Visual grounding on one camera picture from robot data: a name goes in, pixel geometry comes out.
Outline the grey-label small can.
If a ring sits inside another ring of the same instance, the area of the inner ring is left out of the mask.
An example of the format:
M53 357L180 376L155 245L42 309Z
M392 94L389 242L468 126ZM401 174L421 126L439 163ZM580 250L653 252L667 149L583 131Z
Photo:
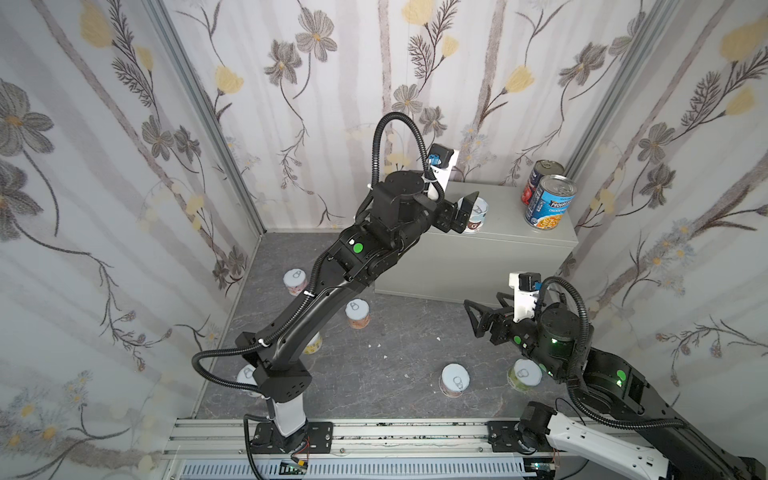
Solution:
M483 198L478 197L473 204L464 232L466 234L479 232L485 222L487 212L488 203Z

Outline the red and navy tall can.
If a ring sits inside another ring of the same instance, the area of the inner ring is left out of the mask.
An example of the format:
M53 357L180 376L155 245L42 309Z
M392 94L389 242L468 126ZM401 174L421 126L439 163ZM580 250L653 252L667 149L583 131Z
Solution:
M552 160L538 160L531 170L525 188L522 192L521 200L528 205L538 187L541 179L548 175L563 175L565 167Z

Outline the blue soup can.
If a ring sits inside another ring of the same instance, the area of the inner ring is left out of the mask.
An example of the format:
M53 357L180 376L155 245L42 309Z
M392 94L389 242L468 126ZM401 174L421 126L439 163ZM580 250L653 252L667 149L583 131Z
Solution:
M574 181L562 175L543 176L527 206L525 220L538 230L556 228L577 192Z

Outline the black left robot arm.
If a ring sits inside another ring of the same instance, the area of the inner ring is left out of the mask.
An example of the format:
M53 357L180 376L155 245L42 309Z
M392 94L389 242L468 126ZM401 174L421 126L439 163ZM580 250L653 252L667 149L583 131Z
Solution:
M420 170L380 174L381 141L393 121L413 135ZM305 438L308 421L303 394L312 377L300 356L312 338L354 297L394 267L431 228L463 232L478 197L460 202L445 197L443 169L455 151L427 146L414 120L402 112L385 114L372 140L372 175L354 222L315 260L306 288L271 323L257 333L241 334L235 347L205 350L191 359L206 381L264 397L269 422L284 448Z

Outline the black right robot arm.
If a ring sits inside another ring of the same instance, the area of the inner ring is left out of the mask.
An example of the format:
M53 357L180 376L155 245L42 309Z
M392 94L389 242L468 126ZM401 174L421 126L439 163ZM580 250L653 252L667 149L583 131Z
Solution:
M525 272L500 292L499 308L466 300L473 333L494 345L509 343L536 372L566 387L579 417L639 434L646 446L594 430L579 419L531 401L510 428L489 429L493 447L533 455L574 453L632 479L764 479L767 468L710 440L622 357L592 347L586 304L567 280Z

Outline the green small can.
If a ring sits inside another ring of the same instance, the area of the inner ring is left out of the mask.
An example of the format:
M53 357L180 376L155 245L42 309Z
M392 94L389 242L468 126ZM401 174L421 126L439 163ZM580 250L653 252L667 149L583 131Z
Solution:
M529 359L520 358L507 372L508 384L519 392L528 392L542 381L540 366Z

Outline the grey metal cabinet box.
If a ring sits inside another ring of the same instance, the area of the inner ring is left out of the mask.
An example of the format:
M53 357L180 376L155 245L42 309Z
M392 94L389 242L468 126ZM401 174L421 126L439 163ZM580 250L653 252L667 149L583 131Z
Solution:
M518 187L464 182L448 183L446 197L456 201L477 191L488 212L476 233L424 233L417 245L375 282L378 294L495 305L498 292L508 292L509 275L555 274L578 244L565 216L552 230L525 222L526 206Z

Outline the brown-label small can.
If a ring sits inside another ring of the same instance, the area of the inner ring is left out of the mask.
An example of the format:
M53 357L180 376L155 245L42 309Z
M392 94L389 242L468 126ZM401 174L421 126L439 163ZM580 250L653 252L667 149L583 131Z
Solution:
M467 369L458 363L446 365L440 374L439 386L449 398L460 397L469 387L470 375Z

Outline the orange small can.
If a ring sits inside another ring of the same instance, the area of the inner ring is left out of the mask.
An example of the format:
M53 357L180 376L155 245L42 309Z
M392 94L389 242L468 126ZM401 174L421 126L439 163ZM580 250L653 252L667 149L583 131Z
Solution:
M345 307L348 323L353 329L364 329L370 323L370 306L363 299L354 299Z

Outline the pink small can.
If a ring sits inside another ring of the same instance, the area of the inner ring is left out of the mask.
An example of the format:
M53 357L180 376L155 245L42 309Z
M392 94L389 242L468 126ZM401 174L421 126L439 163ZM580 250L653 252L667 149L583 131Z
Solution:
M300 295L306 289L308 280L308 275L300 268L291 269L283 276L284 286L294 297Z

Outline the yellow small can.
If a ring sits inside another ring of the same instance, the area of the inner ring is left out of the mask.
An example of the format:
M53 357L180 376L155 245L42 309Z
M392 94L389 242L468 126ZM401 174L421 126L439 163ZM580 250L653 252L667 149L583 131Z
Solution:
M304 355L313 355L317 353L323 345L323 337L320 333L315 334L303 350Z

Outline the white can near left base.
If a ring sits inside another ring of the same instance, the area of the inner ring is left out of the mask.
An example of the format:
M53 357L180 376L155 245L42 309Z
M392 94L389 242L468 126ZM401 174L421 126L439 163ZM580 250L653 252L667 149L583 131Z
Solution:
M237 383L246 384L246 385L249 385L251 387L256 387L257 386L257 382L253 378L254 371L255 371L255 368L252 365L248 364L248 365L244 366L238 372L238 375L237 375L237 378L236 378L236 382ZM254 390L251 390L251 389L243 389L243 392L245 394L247 394L248 396L250 396L250 397L258 397L259 396L258 392L254 391Z

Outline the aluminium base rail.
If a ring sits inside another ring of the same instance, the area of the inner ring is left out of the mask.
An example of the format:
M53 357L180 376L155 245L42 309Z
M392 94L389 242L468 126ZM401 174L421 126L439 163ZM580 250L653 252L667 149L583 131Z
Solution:
M190 460L247 460L254 476L262 478L256 462L275 459L293 462L306 470L310 460L326 458L516 458L523 460L527 471L536 474L535 478L518 479L586 478L597 467L609 471L611 476L632 479L570 452L541 450L523 455L493 447L489 429L507 429L514 424L512 419L322 420L310 428L310 448L290 456L266 452L266 431L259 426L251 428L250 437L257 446L249 454L239 420L179 420L164 450L167 466L163 476L176 479L181 467ZM593 422L583 424L628 443L641 447L647 444L631 432L610 432Z

